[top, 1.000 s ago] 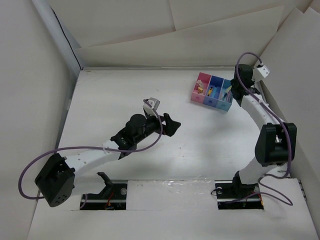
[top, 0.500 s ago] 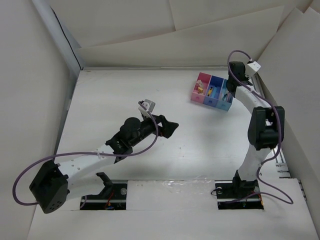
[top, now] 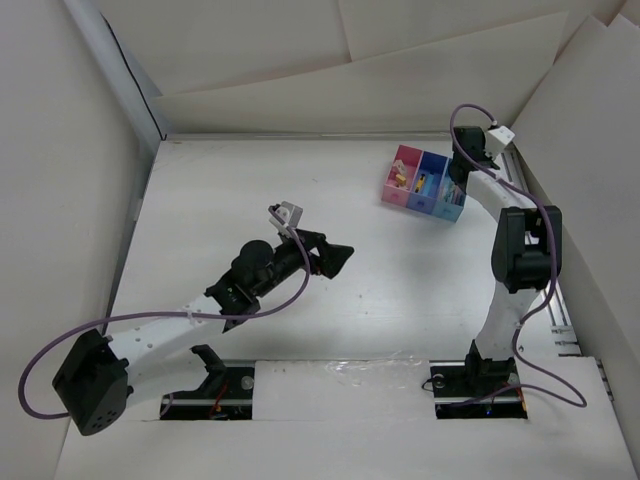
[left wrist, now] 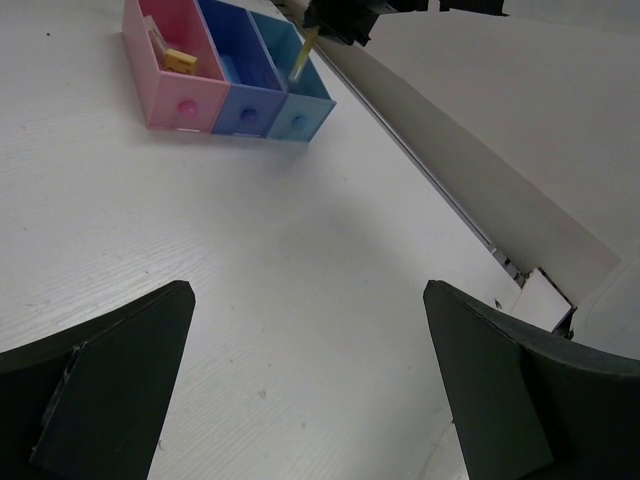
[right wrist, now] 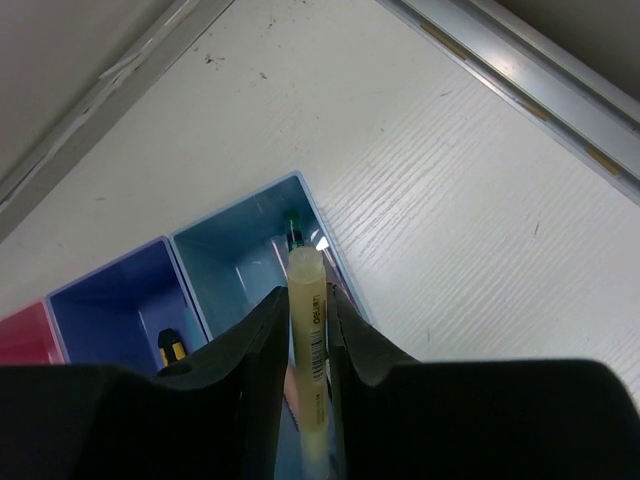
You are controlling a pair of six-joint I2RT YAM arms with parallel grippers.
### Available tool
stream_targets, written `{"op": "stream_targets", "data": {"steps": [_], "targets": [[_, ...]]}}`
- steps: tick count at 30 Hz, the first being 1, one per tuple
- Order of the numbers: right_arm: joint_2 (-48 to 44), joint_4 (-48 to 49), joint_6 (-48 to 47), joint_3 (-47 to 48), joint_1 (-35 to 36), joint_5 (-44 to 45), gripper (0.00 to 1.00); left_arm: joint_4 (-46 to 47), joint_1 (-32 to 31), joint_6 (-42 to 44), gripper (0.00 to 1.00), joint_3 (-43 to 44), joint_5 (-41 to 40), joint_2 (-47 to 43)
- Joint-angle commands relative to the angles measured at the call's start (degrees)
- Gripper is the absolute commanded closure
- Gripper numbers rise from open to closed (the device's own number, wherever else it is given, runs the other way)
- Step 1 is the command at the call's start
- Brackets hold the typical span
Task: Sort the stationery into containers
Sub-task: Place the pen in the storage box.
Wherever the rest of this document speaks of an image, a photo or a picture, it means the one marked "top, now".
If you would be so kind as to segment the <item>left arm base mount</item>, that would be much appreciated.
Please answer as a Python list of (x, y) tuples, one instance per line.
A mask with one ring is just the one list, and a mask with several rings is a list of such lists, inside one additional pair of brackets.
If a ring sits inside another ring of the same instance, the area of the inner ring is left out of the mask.
[(248, 421), (253, 416), (255, 361), (226, 362), (207, 344), (193, 346), (189, 364), (206, 373), (192, 389), (162, 398), (159, 419), (164, 421)]

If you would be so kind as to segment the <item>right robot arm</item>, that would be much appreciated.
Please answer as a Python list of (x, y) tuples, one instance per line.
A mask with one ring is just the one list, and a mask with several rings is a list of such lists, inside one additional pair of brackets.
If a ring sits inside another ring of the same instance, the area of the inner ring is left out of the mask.
[(486, 320), (472, 341), (462, 372), (455, 376), (467, 399), (506, 391), (516, 373), (517, 338), (536, 298), (553, 287), (561, 271), (562, 213), (544, 206), (498, 174), (495, 158), (514, 134), (493, 125), (452, 129), (454, 185), (475, 199), (497, 222), (491, 252), (495, 279)]

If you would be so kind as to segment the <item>yellow highlighter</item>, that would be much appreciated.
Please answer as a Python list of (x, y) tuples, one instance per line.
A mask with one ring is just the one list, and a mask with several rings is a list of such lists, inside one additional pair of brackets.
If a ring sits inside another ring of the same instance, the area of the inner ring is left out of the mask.
[(459, 201), (459, 196), (459, 187), (455, 183), (449, 182), (448, 185), (443, 188), (442, 200), (444, 202), (457, 204)]

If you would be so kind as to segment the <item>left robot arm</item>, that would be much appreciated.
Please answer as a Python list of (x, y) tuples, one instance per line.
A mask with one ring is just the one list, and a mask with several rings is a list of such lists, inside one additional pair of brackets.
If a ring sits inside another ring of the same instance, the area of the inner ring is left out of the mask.
[(229, 270), (181, 312), (110, 337), (96, 329), (80, 335), (52, 381), (79, 433), (97, 434), (127, 408), (160, 395), (218, 394), (228, 368), (210, 338), (258, 314), (260, 298), (296, 272), (332, 279), (355, 252), (322, 233), (296, 234), (282, 235), (276, 247), (246, 243)]

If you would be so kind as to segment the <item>yellow utility knife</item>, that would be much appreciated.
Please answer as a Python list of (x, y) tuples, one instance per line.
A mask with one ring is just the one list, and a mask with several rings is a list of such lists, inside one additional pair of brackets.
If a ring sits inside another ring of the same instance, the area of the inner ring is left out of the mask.
[(416, 184), (414, 185), (414, 192), (415, 193), (420, 193), (424, 188), (425, 182), (426, 182), (426, 175), (425, 174), (421, 174), (419, 176), (418, 180), (416, 181)]

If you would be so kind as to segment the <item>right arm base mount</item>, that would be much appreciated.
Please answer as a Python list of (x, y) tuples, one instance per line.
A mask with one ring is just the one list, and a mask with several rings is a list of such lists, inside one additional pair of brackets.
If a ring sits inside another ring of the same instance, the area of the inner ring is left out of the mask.
[(433, 395), (435, 415), (438, 420), (526, 420), (528, 412), (520, 388), (519, 376), (480, 379), (472, 385), (460, 365), (435, 365), (421, 388)]

